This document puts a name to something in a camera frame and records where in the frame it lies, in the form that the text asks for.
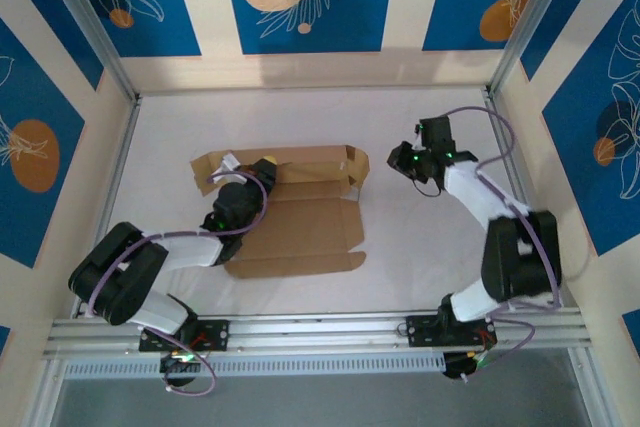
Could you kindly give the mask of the brown cardboard paper box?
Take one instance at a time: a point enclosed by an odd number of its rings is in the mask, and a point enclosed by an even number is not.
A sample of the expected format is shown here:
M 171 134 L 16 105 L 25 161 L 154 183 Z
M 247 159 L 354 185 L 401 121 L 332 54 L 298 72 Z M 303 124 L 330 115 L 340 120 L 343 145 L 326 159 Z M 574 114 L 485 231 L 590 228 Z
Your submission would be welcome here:
M 232 153 L 243 165 L 264 156 L 277 162 L 276 183 L 260 223 L 244 235 L 225 270 L 239 279 L 351 271 L 366 255 L 357 195 L 369 173 L 368 155 L 350 145 L 268 147 L 209 152 L 191 162 L 202 195 L 205 177 Z

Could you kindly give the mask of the black left controller module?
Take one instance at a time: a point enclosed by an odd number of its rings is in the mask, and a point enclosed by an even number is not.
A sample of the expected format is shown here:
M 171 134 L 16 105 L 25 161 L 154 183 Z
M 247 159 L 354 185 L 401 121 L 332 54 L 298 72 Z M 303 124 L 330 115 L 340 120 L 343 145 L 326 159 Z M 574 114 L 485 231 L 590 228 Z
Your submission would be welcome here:
M 159 372 L 169 387 L 182 388 L 196 379 L 201 362 L 194 354 L 175 351 L 160 360 Z

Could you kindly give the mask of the black controller module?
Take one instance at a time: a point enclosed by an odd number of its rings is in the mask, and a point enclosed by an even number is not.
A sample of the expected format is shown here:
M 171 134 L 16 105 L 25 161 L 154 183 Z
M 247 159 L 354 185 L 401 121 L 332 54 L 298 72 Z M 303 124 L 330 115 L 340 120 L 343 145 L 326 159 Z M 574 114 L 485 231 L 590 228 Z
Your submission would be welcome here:
M 478 370 L 484 360 L 484 354 L 475 354 L 474 352 L 445 353 L 443 375 L 449 379 L 465 381 Z
M 194 354 L 175 351 L 160 360 L 159 372 L 169 387 L 182 388 L 196 379 L 201 362 Z

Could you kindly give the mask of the black right controller module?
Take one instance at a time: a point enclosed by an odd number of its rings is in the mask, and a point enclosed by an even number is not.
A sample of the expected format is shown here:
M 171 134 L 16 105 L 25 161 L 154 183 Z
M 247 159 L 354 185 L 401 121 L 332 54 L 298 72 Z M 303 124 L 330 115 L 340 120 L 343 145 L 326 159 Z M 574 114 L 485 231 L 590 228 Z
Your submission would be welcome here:
M 445 353 L 443 375 L 449 379 L 465 381 L 478 370 L 484 360 L 484 354 L 475 354 L 474 352 Z

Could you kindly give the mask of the aluminium table side rail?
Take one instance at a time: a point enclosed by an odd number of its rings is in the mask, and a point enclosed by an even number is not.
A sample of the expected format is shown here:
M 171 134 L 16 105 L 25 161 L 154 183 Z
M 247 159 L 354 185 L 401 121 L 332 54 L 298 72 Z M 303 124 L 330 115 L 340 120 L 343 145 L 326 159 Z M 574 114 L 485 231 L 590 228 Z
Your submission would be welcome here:
M 532 210 L 543 213 L 542 231 L 538 233 L 541 244 L 547 253 L 556 280 L 555 289 L 551 292 L 552 300 L 549 309 L 557 309 L 561 303 L 562 268 L 560 263 L 560 248 L 555 217 L 543 208 L 534 207 L 533 197 L 530 196 L 531 178 L 525 167 L 524 158 L 518 147 L 517 136 L 513 130 L 507 114 L 497 107 L 488 87 L 483 93 L 486 107 L 492 115 L 492 126 L 498 140 L 502 161 L 507 171 L 513 196 L 520 202 L 527 204 Z
M 107 184 L 104 202 L 98 217 L 94 238 L 91 242 L 91 246 L 87 249 L 85 254 L 91 253 L 108 232 L 127 158 L 129 156 L 131 144 L 139 120 L 141 103 L 142 97 L 139 96 L 136 99 L 127 119 L 124 133 L 118 144 L 117 155 L 110 171 L 109 182 Z

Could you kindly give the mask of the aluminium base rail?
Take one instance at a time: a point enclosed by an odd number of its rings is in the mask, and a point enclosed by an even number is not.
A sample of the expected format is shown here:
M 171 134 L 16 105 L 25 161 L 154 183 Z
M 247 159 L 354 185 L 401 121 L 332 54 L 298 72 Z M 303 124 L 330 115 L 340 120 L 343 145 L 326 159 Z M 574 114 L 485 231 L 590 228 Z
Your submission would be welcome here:
M 355 354 L 405 352 L 409 340 L 398 333 L 414 311 L 299 315 L 227 315 L 227 356 Z M 577 308 L 552 312 L 524 309 L 494 317 L 497 351 L 508 350 L 535 334 L 524 348 L 588 348 L 590 334 Z M 43 357 L 50 359 L 125 358 L 139 356 L 141 331 L 133 324 L 110 326 L 97 318 L 55 320 Z

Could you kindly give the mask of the aluminium corner post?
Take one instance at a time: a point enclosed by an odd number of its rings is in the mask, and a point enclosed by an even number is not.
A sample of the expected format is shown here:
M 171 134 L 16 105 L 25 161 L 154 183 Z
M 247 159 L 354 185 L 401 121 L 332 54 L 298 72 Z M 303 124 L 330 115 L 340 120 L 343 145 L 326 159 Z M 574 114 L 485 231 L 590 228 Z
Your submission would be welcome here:
M 120 56 L 89 0 L 62 0 L 95 55 L 116 86 L 133 105 L 139 93 L 129 78 Z
M 508 79 L 515 64 L 520 60 L 531 38 L 539 28 L 553 0 L 529 0 L 511 37 L 503 49 L 500 61 L 486 85 L 486 95 L 494 101 Z

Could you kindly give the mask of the aluminium frame bar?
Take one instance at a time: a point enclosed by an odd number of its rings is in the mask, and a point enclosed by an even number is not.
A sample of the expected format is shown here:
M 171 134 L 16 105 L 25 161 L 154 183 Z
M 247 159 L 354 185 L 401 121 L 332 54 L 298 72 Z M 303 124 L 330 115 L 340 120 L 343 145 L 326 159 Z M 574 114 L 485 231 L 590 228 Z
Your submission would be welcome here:
M 67 364 L 66 360 L 51 359 L 38 364 L 36 382 L 20 427 L 51 427 Z
M 604 377 L 592 348 L 574 347 L 568 355 L 592 427 L 621 427 Z

